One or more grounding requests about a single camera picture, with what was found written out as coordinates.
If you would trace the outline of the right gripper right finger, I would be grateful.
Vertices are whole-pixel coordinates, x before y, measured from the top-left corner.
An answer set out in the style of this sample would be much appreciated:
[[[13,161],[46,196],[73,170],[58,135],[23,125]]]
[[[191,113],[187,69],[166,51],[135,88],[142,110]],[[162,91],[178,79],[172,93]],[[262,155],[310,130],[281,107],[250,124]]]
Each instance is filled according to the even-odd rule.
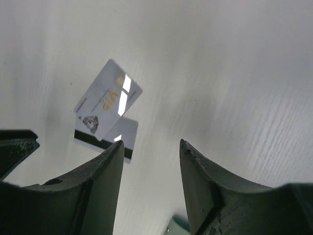
[[[313,186],[276,188],[244,179],[209,160],[185,140],[180,170],[193,235],[310,235]]]

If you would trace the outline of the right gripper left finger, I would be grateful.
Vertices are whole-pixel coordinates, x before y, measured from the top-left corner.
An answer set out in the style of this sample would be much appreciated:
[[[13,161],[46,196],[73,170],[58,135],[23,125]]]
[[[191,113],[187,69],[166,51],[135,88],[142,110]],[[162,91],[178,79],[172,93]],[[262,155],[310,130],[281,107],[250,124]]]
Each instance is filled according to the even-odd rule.
[[[43,185],[0,185],[3,235],[111,235],[124,163],[124,143]]]

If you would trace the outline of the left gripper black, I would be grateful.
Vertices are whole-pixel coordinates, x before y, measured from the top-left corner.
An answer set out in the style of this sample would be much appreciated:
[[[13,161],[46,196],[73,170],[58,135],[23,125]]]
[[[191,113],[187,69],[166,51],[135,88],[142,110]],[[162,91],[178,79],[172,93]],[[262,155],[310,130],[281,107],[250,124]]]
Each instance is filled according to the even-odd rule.
[[[4,180],[40,147],[37,134],[26,129],[0,130],[0,179]]]

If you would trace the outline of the green card holder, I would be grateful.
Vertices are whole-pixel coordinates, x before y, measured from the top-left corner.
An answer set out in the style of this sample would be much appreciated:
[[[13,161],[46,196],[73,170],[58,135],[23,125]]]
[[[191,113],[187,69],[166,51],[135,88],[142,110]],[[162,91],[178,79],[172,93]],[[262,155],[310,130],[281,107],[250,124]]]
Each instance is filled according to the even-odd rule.
[[[169,220],[163,235],[190,235],[188,222],[178,215],[173,215]]]

